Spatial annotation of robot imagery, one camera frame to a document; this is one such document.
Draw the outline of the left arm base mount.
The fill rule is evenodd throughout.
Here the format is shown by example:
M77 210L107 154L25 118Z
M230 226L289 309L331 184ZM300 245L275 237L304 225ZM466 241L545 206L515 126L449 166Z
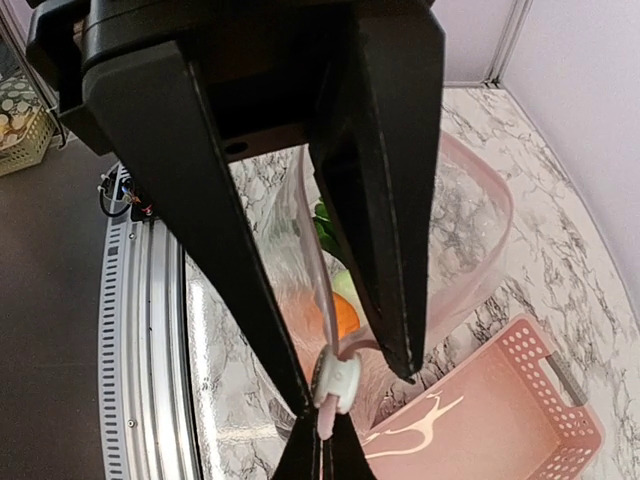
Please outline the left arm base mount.
M100 209L108 218L129 215L132 222L138 222L156 217L151 198L120 162L101 175L97 191Z

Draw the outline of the pink plastic basket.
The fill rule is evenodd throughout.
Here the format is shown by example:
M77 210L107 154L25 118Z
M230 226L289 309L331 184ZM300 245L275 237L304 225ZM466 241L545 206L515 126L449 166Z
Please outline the pink plastic basket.
M577 479L602 443L557 348L519 315L362 446L379 479Z

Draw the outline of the white knitted vegetable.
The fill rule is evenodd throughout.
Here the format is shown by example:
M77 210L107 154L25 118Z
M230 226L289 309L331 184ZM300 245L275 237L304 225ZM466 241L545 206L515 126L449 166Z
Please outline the white knitted vegetable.
M322 250L343 265L342 270L332 277L331 283L334 292L341 295L353 307L358 306L358 294L351 274L346 268L345 255L339 245L334 225L322 199L314 207L313 223Z

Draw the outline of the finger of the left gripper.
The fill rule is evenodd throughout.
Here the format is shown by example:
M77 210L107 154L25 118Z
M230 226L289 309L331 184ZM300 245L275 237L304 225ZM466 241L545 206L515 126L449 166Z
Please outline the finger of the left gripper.
M350 1L309 148L369 325L394 374L423 364L445 35L427 1Z
M155 211L221 295L296 415L309 388L194 64L169 41L89 69L83 98Z

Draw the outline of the clear zip top bag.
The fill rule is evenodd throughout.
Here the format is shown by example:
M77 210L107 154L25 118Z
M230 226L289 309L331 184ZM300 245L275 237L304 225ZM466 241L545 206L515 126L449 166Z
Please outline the clear zip top bag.
M342 413L364 437L391 385L501 281L514 213L501 176L448 133L402 163L409 174L350 137L319 164L298 147L258 231L304 385L322 356L361 366L353 402L317 423L323 436Z

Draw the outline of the orange knitted fruit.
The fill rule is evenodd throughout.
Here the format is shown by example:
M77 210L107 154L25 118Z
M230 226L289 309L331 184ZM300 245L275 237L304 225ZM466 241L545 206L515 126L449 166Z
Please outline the orange knitted fruit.
M338 338L343 339L347 335L360 329L360 319L355 308L340 294L333 293L333 302L336 313Z

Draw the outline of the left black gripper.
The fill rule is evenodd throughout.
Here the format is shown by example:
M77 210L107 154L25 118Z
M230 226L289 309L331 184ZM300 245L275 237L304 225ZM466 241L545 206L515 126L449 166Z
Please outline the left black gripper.
M94 153L112 144L86 105L85 75L166 42L200 74L227 158L307 144L326 97L346 1L37 1L26 56L57 92L65 127Z

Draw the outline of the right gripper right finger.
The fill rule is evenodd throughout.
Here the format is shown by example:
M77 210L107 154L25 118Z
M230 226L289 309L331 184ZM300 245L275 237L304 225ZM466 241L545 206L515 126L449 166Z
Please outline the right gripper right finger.
M337 415L324 442L325 480L375 480L349 415Z

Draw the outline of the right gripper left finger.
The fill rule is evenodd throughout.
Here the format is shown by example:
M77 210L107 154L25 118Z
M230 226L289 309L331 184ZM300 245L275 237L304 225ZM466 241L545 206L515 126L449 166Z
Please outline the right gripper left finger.
M318 480L321 441L315 417L298 417L272 480Z

